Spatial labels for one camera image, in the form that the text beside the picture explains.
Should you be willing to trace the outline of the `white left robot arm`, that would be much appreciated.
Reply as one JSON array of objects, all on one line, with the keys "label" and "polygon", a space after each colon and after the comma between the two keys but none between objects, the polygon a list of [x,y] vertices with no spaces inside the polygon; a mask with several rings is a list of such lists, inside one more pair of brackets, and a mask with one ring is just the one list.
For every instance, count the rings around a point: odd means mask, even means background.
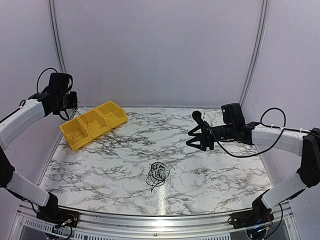
[{"label": "white left robot arm", "polygon": [[41,218],[53,223],[64,216],[58,197],[36,184],[46,159],[46,141],[52,139],[44,118],[69,120],[69,111],[78,106],[73,85],[70,74],[52,71],[44,89],[37,88],[0,121],[0,187],[32,203]]}]

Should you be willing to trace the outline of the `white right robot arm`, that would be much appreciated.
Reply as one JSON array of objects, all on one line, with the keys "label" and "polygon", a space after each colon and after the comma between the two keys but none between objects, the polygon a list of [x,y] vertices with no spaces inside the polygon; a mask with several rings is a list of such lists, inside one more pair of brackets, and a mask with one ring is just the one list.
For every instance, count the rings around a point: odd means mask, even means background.
[{"label": "white right robot arm", "polygon": [[201,151],[213,150],[214,145],[226,142],[238,142],[248,146],[265,149],[259,152],[279,152],[279,156],[289,154],[296,160],[297,170],[284,178],[273,188],[263,193],[248,212],[247,219],[258,224],[267,216],[267,209],[296,197],[305,189],[320,183],[320,130],[288,129],[286,127],[266,126],[258,122],[240,126],[232,124],[210,126],[203,121],[192,129],[186,145]]}]

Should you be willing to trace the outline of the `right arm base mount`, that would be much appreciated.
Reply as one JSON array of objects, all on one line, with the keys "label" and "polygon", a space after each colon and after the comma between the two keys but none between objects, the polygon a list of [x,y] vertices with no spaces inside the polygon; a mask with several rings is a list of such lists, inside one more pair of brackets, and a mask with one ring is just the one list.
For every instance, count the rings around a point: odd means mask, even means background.
[{"label": "right arm base mount", "polygon": [[272,210],[264,205],[260,196],[252,202],[251,209],[232,213],[227,222],[234,229],[240,229],[269,223],[273,220]]}]

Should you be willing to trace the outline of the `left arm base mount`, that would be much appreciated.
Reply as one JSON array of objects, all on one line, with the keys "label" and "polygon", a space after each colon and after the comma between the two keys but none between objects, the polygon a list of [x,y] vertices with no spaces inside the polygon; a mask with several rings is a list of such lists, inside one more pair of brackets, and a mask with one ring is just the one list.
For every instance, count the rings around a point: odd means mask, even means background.
[{"label": "left arm base mount", "polygon": [[46,222],[76,228],[79,220],[79,212],[74,210],[64,209],[58,206],[58,198],[55,195],[50,195],[45,206],[39,206],[36,217]]}]

